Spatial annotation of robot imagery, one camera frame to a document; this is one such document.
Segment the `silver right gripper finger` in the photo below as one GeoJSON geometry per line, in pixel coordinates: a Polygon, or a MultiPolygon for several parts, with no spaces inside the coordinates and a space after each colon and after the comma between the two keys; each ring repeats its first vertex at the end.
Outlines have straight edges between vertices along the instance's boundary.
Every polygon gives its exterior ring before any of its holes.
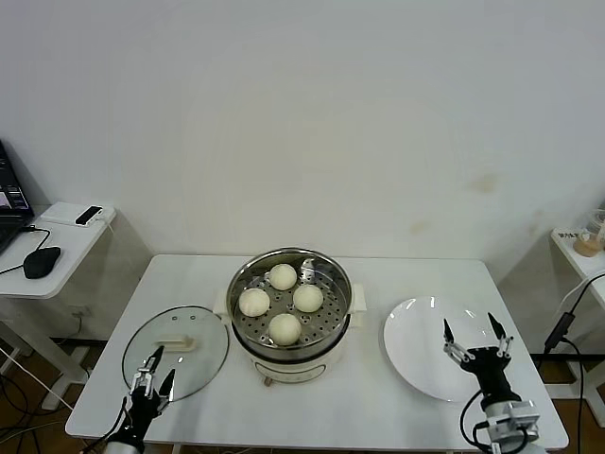
{"type": "Polygon", "coordinates": [[[488,318],[493,329],[493,333],[498,339],[498,347],[496,355],[499,358],[510,358],[510,346],[513,341],[513,336],[508,336],[504,326],[499,322],[494,315],[489,312],[488,318]]]}
{"type": "Polygon", "coordinates": [[[446,319],[443,320],[444,353],[456,364],[468,361],[467,350],[455,341],[451,327],[446,319]]]}

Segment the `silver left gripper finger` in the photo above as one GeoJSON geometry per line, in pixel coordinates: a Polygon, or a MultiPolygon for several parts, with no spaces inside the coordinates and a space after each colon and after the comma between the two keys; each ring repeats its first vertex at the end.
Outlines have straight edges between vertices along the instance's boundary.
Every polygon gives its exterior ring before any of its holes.
{"type": "Polygon", "coordinates": [[[164,410],[173,400],[175,374],[176,370],[171,369],[160,386],[158,410],[164,410]]]}
{"type": "Polygon", "coordinates": [[[146,360],[143,361],[133,377],[133,387],[150,388],[153,377],[164,354],[164,346],[160,345],[146,360]]]}

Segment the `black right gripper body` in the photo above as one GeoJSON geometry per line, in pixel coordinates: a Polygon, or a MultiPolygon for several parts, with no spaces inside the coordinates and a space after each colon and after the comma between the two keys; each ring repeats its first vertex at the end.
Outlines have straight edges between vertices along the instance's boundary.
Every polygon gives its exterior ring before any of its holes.
{"type": "Polygon", "coordinates": [[[510,364],[510,355],[498,355],[497,348],[472,348],[468,359],[461,363],[461,369],[473,374],[483,395],[481,405],[493,405],[515,401],[516,393],[511,389],[505,374],[510,364]]]}

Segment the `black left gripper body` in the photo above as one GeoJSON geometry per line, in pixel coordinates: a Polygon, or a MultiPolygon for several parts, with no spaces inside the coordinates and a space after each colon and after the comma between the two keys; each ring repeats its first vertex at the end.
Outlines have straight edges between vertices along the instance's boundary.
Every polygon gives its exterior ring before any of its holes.
{"type": "Polygon", "coordinates": [[[145,394],[145,388],[137,388],[131,395],[131,406],[117,431],[120,443],[142,443],[153,419],[160,415],[161,398],[156,391],[145,394]]]}

